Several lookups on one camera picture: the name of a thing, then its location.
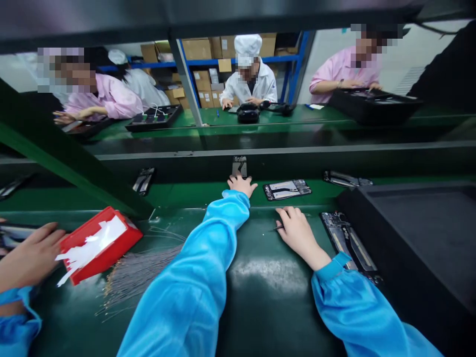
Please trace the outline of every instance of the white tissue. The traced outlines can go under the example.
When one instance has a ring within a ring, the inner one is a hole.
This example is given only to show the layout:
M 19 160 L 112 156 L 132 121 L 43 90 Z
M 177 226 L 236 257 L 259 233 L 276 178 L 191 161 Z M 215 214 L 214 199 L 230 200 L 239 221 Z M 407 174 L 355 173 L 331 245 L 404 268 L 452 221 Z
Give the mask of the white tissue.
M 86 244 L 73 247 L 64 254 L 60 254 L 55 260 L 68 260 L 69 271 L 61 278 L 57 286 L 63 285 L 69 277 L 79 268 L 86 266 L 104 248 L 119 238 L 125 231 L 126 225 L 122 223 L 118 216 L 114 216 L 110 221 L 100 222 L 101 229 L 93 236 L 86 238 Z

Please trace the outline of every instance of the hand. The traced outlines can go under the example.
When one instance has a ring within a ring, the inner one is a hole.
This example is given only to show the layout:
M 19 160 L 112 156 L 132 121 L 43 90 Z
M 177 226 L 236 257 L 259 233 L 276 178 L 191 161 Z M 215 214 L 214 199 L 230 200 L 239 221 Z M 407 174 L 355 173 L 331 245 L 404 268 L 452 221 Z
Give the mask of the hand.
M 352 89 L 354 87 L 361 87 L 361 86 L 363 86 L 363 82 L 356 81 L 353 79 L 346 79 L 341 84 L 341 88 L 344 88 L 344 89 Z
M 77 114 L 70 114 L 64 112 L 53 112 L 54 115 L 58 116 L 55 118 L 55 124 L 71 124 L 73 121 L 78 120 L 76 118 Z
M 233 107 L 233 101 L 228 98 L 223 98 L 222 103 L 223 103 L 222 105 L 223 110 L 225 110 L 226 108 Z
M 243 192 L 248 198 L 251 198 L 253 191 L 255 188 L 258 187 L 257 183 L 251 184 L 251 176 L 248 177 L 246 180 L 243 180 L 241 176 L 241 172 L 237 171 L 235 176 L 230 175 L 230 179 L 228 180 L 228 186 L 230 189 L 234 189 L 238 192 Z
M 372 90 L 372 89 L 378 89 L 378 90 L 382 90 L 382 86 L 377 83 L 377 82 L 372 82 L 369 86 L 369 89 Z
M 248 98 L 246 100 L 247 103 L 253 103 L 253 104 L 256 104 L 257 106 L 259 106 L 261 104 L 261 102 L 264 102 L 264 99 L 257 99 L 255 97 L 251 97 L 251 98 Z
M 58 264 L 64 230 L 57 223 L 38 228 L 18 247 L 0 260 L 0 293 L 14 288 L 38 285 Z
M 322 269 L 331 262 L 331 258 L 317 244 L 311 226 L 299 208 L 276 208 L 276 212 L 281 216 L 284 226 L 278 229 L 279 235 L 312 270 Z M 276 224 L 277 227 L 281 225 L 279 221 L 276 221 Z

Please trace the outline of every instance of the pink shirt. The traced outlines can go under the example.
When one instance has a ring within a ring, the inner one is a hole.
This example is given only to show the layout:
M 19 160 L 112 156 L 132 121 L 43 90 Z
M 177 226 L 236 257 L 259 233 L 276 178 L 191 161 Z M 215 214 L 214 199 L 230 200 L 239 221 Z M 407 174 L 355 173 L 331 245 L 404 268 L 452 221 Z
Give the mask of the pink shirt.
M 128 119 L 142 113 L 142 101 L 120 80 L 96 73 L 96 83 L 97 97 L 93 93 L 72 93 L 64 111 L 75 114 L 89 107 L 105 107 L 108 117 L 112 119 Z M 99 120 L 102 117 L 104 116 L 94 114 L 90 120 Z
M 368 87 L 372 82 L 378 82 L 381 64 L 375 58 L 372 61 L 362 62 L 362 68 L 356 69 L 352 65 L 355 60 L 356 47 L 351 46 L 337 52 L 330 57 L 314 74 L 309 85 L 309 91 L 312 92 L 314 86 L 323 81 L 339 81 L 341 79 L 353 79 L 363 83 L 363 87 Z M 311 103 L 327 103 L 332 96 L 332 92 L 325 94 L 313 94 Z

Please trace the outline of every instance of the green metal frame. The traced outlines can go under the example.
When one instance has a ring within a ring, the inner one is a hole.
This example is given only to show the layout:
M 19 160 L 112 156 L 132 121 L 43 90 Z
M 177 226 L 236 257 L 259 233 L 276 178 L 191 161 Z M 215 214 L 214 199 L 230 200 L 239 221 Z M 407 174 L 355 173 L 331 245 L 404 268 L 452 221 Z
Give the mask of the green metal frame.
M 154 207 L 149 202 L 3 80 L 0 95 L 4 103 L 1 142 L 115 209 L 138 218 L 150 217 Z

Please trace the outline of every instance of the headphones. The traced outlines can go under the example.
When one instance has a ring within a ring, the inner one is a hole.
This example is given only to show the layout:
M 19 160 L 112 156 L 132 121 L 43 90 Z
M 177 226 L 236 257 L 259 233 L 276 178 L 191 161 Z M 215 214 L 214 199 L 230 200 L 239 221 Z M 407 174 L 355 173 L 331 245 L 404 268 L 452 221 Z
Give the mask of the headphones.
M 238 122 L 242 124 L 255 124 L 259 120 L 259 108 L 254 103 L 243 103 L 237 110 Z
M 271 103 L 270 101 L 261 102 L 259 105 L 260 110 L 267 110 L 269 112 L 281 113 L 284 117 L 289 117 L 293 113 L 296 104 L 286 104 L 286 103 Z

